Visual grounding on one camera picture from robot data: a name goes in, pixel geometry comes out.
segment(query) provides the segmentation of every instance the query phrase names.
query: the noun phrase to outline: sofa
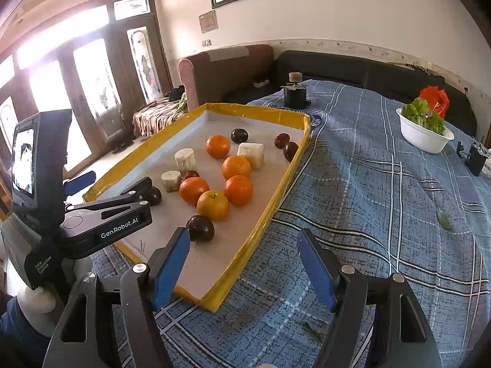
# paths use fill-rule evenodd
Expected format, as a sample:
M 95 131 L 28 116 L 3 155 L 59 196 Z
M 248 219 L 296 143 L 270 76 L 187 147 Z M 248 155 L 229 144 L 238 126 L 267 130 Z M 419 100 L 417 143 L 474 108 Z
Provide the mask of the sofa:
M 445 83 L 442 76 L 418 68 L 308 51 L 284 51 L 275 60 L 267 44 L 209 50 L 184 58 L 179 64 L 190 110 L 206 102 L 246 104 L 273 94 L 288 83 L 288 73 L 293 71 L 301 72 L 304 80 L 344 83 L 403 103 L 411 103 L 427 86 L 438 86 L 450 99 L 445 119 L 476 136 L 476 117 L 467 96 Z M 267 85 L 254 86 L 265 79 L 269 80 Z

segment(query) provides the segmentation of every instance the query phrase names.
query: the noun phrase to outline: green vegetable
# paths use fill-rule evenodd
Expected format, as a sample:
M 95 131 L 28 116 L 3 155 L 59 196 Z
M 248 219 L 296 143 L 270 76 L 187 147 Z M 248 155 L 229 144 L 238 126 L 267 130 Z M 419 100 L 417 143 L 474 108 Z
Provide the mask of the green vegetable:
M 430 105 L 423 98 L 416 98 L 411 104 L 404 105 L 401 114 L 411 122 L 437 134 L 441 135 L 445 131 L 443 119 L 438 113 L 431 111 Z
M 447 215 L 445 214 L 445 212 L 443 210 L 438 209 L 438 208 L 436 209 L 436 218 L 438 219 L 438 223 L 443 228 L 445 228 L 445 230 L 451 231 L 453 229 L 452 225 L 448 221 Z

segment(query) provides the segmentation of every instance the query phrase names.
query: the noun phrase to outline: wooden knob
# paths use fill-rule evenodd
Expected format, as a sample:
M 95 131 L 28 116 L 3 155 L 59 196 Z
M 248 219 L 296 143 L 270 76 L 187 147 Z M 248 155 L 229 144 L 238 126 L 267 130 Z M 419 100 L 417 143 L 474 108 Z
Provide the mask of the wooden knob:
M 302 74 L 300 72 L 290 72 L 288 73 L 288 78 L 291 83 L 299 83 L 302 81 Z

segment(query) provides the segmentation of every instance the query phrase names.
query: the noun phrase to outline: lettuce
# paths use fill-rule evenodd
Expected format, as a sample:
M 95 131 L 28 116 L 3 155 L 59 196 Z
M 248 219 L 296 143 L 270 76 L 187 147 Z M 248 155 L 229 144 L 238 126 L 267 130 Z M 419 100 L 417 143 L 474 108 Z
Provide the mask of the lettuce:
M 411 122 L 437 134 L 441 135 L 445 131 L 443 119 L 431 110 L 430 105 L 423 98 L 416 98 L 412 103 L 404 105 L 401 114 Z

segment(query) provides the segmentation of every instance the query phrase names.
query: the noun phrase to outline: blue gripper pad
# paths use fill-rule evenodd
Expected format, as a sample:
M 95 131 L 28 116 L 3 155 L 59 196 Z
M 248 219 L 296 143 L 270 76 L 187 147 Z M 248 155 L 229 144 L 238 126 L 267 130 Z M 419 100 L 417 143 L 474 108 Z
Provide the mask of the blue gripper pad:
M 172 246 L 167 246 L 171 250 L 155 279 L 154 297 L 152 299 L 153 311 L 158 311 L 163 305 L 169 303 L 190 246 L 191 237 L 185 228 L 179 233 L 176 242 Z
M 91 170 L 90 172 L 87 172 L 85 174 L 82 174 L 70 181 L 65 182 L 63 184 L 63 189 L 65 190 L 65 195 L 66 196 L 73 196 L 77 192 L 82 191 L 84 188 L 87 188 L 89 185 L 92 185 L 95 183 L 96 180 L 96 175 L 94 170 Z
M 303 267 L 305 268 L 318 300 L 325 304 L 331 311 L 334 311 L 337 301 L 334 296 L 332 276 L 329 274 L 319 253 L 316 251 L 313 242 L 321 249 L 321 246 L 313 236 L 308 237 L 305 231 L 300 231 L 296 239 L 296 249 L 299 252 Z

